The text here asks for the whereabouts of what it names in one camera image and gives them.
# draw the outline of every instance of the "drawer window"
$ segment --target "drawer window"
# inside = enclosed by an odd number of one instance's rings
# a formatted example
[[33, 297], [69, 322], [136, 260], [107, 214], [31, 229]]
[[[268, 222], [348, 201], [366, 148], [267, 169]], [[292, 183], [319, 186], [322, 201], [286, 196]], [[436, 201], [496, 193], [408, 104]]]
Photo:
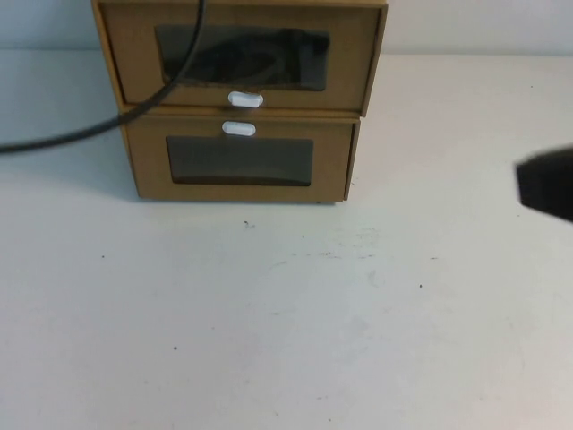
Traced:
[[[166, 81], [181, 69], [193, 28], [156, 27]], [[184, 84], [324, 91], [329, 46], [324, 31], [206, 26]]]
[[313, 141], [168, 136], [171, 177], [188, 185], [310, 186]]

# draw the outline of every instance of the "black object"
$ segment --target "black object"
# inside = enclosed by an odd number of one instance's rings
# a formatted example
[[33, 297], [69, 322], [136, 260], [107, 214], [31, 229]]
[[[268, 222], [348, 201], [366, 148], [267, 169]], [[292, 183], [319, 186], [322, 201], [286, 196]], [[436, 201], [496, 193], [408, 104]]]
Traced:
[[310, 186], [313, 141], [168, 136], [176, 184]]
[[199, 0], [199, 5], [197, 7], [197, 23], [195, 24], [192, 37], [189, 39], [189, 45], [184, 57], [184, 61], [182, 62], [181, 69], [177, 72], [176, 76], [170, 82], [166, 83], [165, 86], [158, 92], [151, 95], [138, 106], [134, 107], [129, 112], [75, 132], [49, 137], [46, 139], [38, 139], [36, 141], [2, 143], [0, 144], [0, 155], [46, 150], [48, 148], [80, 142], [85, 139], [89, 139], [90, 137], [95, 137], [100, 134], [115, 130], [122, 125], [130, 124], [143, 115], [147, 114], [153, 108], [159, 106], [163, 100], [165, 100], [167, 96], [169, 96], [169, 94], [171, 94], [171, 92], [173, 92], [173, 90], [181, 83], [187, 74], [187, 70], [189, 67], [191, 67], [193, 59], [195, 58], [195, 53], [197, 52], [197, 48], [199, 46], [201, 33], [205, 25], [206, 11], [207, 0]]
[[[168, 79], [181, 70], [192, 32], [191, 25], [156, 28]], [[208, 25], [182, 83], [323, 91], [329, 45], [324, 31]]]
[[555, 150], [517, 165], [521, 202], [573, 222], [573, 149]]

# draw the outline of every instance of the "cardboard drawer unit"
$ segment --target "cardboard drawer unit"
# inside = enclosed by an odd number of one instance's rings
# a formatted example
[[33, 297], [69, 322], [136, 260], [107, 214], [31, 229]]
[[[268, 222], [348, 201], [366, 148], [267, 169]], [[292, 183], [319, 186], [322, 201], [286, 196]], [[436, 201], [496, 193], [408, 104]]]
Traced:
[[[180, 70], [197, 0], [92, 0], [120, 111]], [[141, 197], [341, 202], [385, 0], [208, 0], [184, 82], [124, 127]]]

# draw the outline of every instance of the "brown cardboard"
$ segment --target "brown cardboard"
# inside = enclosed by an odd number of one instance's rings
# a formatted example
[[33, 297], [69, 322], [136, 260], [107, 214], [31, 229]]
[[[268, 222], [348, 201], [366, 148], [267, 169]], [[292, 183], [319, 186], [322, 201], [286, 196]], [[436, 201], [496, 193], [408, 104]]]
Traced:
[[379, 12], [378, 28], [376, 30], [376, 41], [374, 44], [374, 51], [372, 52], [372, 59], [370, 64], [370, 73], [368, 75], [368, 83], [366, 85], [366, 93], [363, 98], [362, 116], [368, 113], [368, 106], [370, 105], [370, 96], [372, 95], [372, 87], [374, 85], [374, 78], [376, 77], [376, 69], [380, 60], [382, 51], [382, 40], [384, 39], [384, 30], [386, 29], [386, 18], [388, 17], [388, 5], [382, 6]]
[[257, 137], [311, 139], [314, 142], [312, 184], [300, 186], [174, 184], [167, 137], [222, 136], [224, 117], [146, 116], [127, 126], [137, 189], [141, 197], [177, 201], [342, 202], [354, 125], [350, 121], [321, 122], [256, 118], [250, 123]]
[[[101, 4], [197, 4], [197, 0], [97, 0]], [[386, 0], [209, 0], [209, 4], [319, 6], [319, 7], [381, 7]]]
[[[103, 3], [100, 7], [124, 101], [139, 103], [165, 83], [155, 26], [160, 23], [194, 24], [194, 4], [123, 2]], [[363, 111], [368, 79], [372, 75], [376, 32], [380, 27], [380, 7], [210, 4], [207, 23], [327, 31], [330, 51], [326, 90], [263, 89], [258, 91], [265, 98], [263, 106], [268, 109], [337, 110], [349, 116]], [[229, 92], [228, 87], [181, 86], [165, 105], [226, 108]]]
[[352, 130], [352, 144], [350, 147], [350, 156], [348, 157], [348, 170], [346, 172], [346, 189], [344, 200], [348, 200], [350, 195], [350, 185], [352, 184], [352, 174], [355, 169], [356, 149], [358, 147], [358, 136], [360, 135], [360, 121], [356, 123]]
[[[158, 6], [167, 7], [169, 16], [177, 15], [182, 11], [187, 13], [189, 10], [190, 12], [185, 16], [184, 22], [192, 23], [196, 0], [92, 0], [92, 4], [115, 98], [120, 112], [123, 113], [136, 105], [136, 102], [126, 102], [124, 88], [119, 78], [118, 59], [121, 61], [125, 54], [130, 53], [130, 49], [119, 53], [112, 49], [109, 15], [107, 14], [109, 8], [113, 10], [119, 7], [120, 11], [125, 7], [131, 8], [129, 11], [132, 16], [123, 17], [127, 27], [132, 25], [132, 20], [137, 21], [142, 16], [149, 15], [148, 13], [141, 14], [141, 11], [146, 7], [157, 8]], [[312, 24], [311, 28], [316, 28], [317, 22], [325, 22], [325, 20], [327, 22], [333, 17], [339, 16], [337, 13], [340, 13], [341, 8], [344, 8], [345, 17], [357, 13], [355, 17], [362, 17], [362, 25], [360, 29], [354, 27], [350, 33], [345, 32], [344, 43], [346, 51], [355, 53], [357, 51], [352, 43], [356, 43], [357, 40], [364, 40], [364, 33], [368, 33], [368, 40], [359, 43], [360, 48], [358, 48], [358, 51], [362, 53], [361, 58], [368, 56], [368, 61], [361, 60], [360, 62], [361, 70], [365, 73], [363, 88], [360, 90], [361, 85], [356, 85], [357, 81], [342, 79], [337, 79], [334, 83], [329, 82], [329, 85], [334, 85], [338, 90], [343, 90], [345, 86], [351, 85], [355, 90], [358, 89], [361, 94], [355, 93], [352, 108], [340, 108], [340, 105], [335, 103], [313, 105], [312, 100], [308, 100], [306, 97], [298, 99], [299, 102], [304, 103], [304, 106], [300, 108], [263, 106], [264, 108], [260, 109], [244, 110], [228, 106], [210, 106], [202, 97], [193, 99], [197, 103], [193, 107], [168, 104], [157, 107], [151, 111], [151, 115], [121, 129], [141, 197], [160, 200], [265, 202], [340, 202], [348, 198], [360, 130], [359, 116], [366, 114], [381, 51], [388, 10], [385, 1], [209, 0], [209, 19], [220, 19], [220, 16], [226, 16], [228, 20], [232, 21], [236, 11], [244, 9], [244, 5], [247, 4], [274, 6], [272, 8], [254, 7], [249, 9], [254, 11], [259, 21], [264, 22], [263, 25], [268, 25], [268, 22], [284, 22], [287, 19], [293, 23], [294, 27], [299, 28], [302, 27], [299, 25], [300, 20], [295, 20], [292, 13], [289, 15], [287, 13], [289, 8], [284, 6], [300, 6], [294, 9], [304, 14], [302, 23]], [[215, 15], [212, 12], [214, 5], [217, 6]], [[283, 21], [275, 19], [277, 14]], [[334, 30], [340, 31], [340, 26], [336, 25]], [[132, 33], [132, 36], [137, 40], [137, 31]], [[340, 68], [344, 70], [348, 63], [347, 60], [347, 57], [344, 62], [338, 59], [334, 69], [330, 64], [329, 74], [331, 74], [331, 70], [336, 71]], [[141, 66], [142, 70], [145, 70], [146, 67], [149, 68], [149, 64], [146, 63], [142, 63]], [[134, 79], [135, 87], [138, 86], [138, 82], [141, 84], [138, 79], [137, 77]], [[147, 98], [154, 92], [148, 90], [148, 93], [141, 93], [142, 98]], [[278, 102], [283, 100], [284, 103], [285, 99], [288, 98], [278, 98]], [[225, 120], [252, 122], [258, 127], [258, 135], [263, 137], [288, 138], [290, 136], [292, 138], [313, 139], [316, 142], [317, 157], [313, 159], [312, 186], [301, 188], [261, 185], [174, 184], [170, 177], [169, 163], [166, 158], [167, 135], [187, 133], [190, 135], [217, 136], [221, 134], [220, 125]]]

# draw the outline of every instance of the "white table surface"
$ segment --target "white table surface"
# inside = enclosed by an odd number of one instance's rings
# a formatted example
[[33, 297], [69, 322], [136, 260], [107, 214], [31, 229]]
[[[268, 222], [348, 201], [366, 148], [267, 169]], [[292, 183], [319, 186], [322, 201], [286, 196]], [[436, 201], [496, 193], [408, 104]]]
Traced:
[[[0, 53], [2, 141], [114, 113], [100, 53]], [[384, 56], [344, 204], [1, 158], [0, 428], [570, 429], [573, 225], [513, 176], [569, 142], [573, 58]]]

